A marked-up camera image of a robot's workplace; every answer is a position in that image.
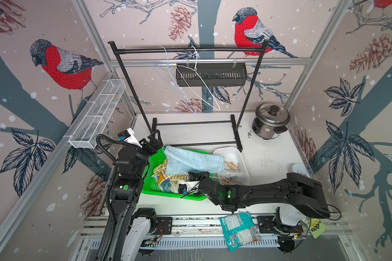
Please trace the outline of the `beige clothespin yellow towel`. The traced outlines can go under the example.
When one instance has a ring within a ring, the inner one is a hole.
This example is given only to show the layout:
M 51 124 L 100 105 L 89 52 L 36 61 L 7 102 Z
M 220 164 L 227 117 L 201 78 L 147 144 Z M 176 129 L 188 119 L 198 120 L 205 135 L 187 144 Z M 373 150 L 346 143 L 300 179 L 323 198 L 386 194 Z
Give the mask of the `beige clothespin yellow towel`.
M 226 165 L 226 169 L 229 171 L 236 171 L 236 172 L 240 172 L 240 167 L 239 165 L 235 165 L 233 162 L 227 162 L 225 161 L 225 165 Z
M 222 184 L 222 185 L 234 185 L 235 182 L 232 179 L 220 178 L 220 184 Z

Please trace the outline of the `yellow striped towel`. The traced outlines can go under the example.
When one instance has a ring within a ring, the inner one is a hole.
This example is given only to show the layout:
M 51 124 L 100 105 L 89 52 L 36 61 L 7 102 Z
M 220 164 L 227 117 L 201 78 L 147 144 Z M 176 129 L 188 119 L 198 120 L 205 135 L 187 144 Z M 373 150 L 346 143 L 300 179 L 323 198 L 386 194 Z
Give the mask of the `yellow striped towel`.
M 187 190 L 186 182 L 189 181 L 189 175 L 167 175 L 167 166 L 168 160 L 165 159 L 162 164 L 153 170 L 152 177 L 155 179 L 157 187 L 165 193 L 182 194 L 182 192 L 179 192 L 179 185 L 184 185 L 185 190 Z

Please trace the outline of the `light blue towel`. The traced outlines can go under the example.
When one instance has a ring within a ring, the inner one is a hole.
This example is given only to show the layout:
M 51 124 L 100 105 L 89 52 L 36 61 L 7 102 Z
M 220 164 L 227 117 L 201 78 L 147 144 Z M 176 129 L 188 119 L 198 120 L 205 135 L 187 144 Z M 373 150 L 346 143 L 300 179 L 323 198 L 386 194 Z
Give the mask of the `light blue towel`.
M 172 146 L 166 146 L 163 152 L 168 160 L 167 175 L 188 174 L 189 172 L 217 174 L 224 171 L 224 157 L 222 156 Z

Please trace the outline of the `light blue wire hanger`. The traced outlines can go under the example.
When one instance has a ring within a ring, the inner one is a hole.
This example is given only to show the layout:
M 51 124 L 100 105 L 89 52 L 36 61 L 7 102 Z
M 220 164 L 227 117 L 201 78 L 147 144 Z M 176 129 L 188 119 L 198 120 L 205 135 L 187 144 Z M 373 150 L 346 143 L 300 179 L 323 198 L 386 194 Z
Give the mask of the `light blue wire hanger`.
M 154 65 L 154 64 L 151 64 L 151 68 L 170 86 L 170 88 L 172 89 L 172 90 L 174 90 L 174 92 L 180 97 L 180 100 L 181 101 L 183 101 L 184 102 L 184 104 L 188 107 L 188 109 L 190 110 L 190 112 L 191 113 L 193 113 L 193 114 L 195 114 L 196 113 L 196 110 L 194 109 L 194 108 L 192 108 L 188 103 L 187 103 L 187 101 L 189 101 L 190 102 L 190 100 L 188 99 L 188 97 L 187 97 L 187 95 L 186 95 L 186 93 L 181 89 L 181 87 L 179 87 L 179 90 L 180 91 L 178 91 L 177 90 L 177 87 L 178 87 L 178 84 L 177 84 L 177 81 L 176 81 L 176 79 L 173 77 L 173 75 L 172 75 L 172 73 L 171 73 L 171 70 L 170 70 L 170 66 L 169 66 L 169 58 L 168 58 L 168 52 L 167 52 L 167 49 L 165 48 L 165 47 L 163 47 L 162 46 L 162 49 L 163 49 L 163 51 L 164 51 L 164 53 L 165 53 L 165 55 L 166 55 L 166 59 L 167 59 L 167 69 L 166 70 L 164 70 L 164 71 L 167 71 L 168 72 L 168 74 L 169 74 L 169 76 L 170 76 L 170 78 L 171 78 L 171 80 L 173 81 L 173 83 L 174 84 L 172 84 L 169 80 L 166 80 L 160 73 L 159 73 L 159 71 L 156 69 L 156 68 L 159 68 L 159 66 L 158 65 Z

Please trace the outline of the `white hanger with blue towel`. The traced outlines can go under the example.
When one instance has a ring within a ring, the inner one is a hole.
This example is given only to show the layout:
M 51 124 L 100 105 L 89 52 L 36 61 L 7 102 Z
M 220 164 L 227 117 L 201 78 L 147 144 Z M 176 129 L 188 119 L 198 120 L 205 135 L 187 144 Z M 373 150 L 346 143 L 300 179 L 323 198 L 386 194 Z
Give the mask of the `white hanger with blue towel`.
M 229 184 L 243 173 L 242 165 L 239 162 L 226 160 L 225 156 L 200 153 L 173 146 L 164 146 L 162 151 L 167 160 L 167 175 L 207 172 L 212 175 L 215 181 Z

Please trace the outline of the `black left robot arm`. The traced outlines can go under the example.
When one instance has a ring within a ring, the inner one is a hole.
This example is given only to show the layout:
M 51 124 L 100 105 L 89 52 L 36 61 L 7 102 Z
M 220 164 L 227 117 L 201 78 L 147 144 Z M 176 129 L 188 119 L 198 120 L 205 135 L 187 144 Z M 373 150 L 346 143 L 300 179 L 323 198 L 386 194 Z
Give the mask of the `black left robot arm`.
M 156 211 L 137 208 L 137 204 L 149 171 L 149 158 L 163 146 L 157 135 L 158 130 L 137 144 L 123 136 L 118 140 L 103 134 L 96 137 L 97 147 L 113 164 L 105 196 L 109 217 L 97 261 L 135 260 L 146 235 L 156 229 Z

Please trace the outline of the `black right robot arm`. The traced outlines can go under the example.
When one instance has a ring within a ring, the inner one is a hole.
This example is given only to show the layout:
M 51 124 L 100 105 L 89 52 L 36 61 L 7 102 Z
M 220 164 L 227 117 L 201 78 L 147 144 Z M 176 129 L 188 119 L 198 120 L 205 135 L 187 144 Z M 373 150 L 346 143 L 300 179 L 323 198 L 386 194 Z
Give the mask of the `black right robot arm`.
M 330 212 L 322 184 L 305 175 L 290 172 L 287 178 L 269 184 L 255 186 L 221 185 L 206 172 L 189 172 L 191 181 L 196 181 L 196 192 L 206 196 L 223 211 L 236 212 L 254 204 L 290 204 L 305 216 L 328 218 Z

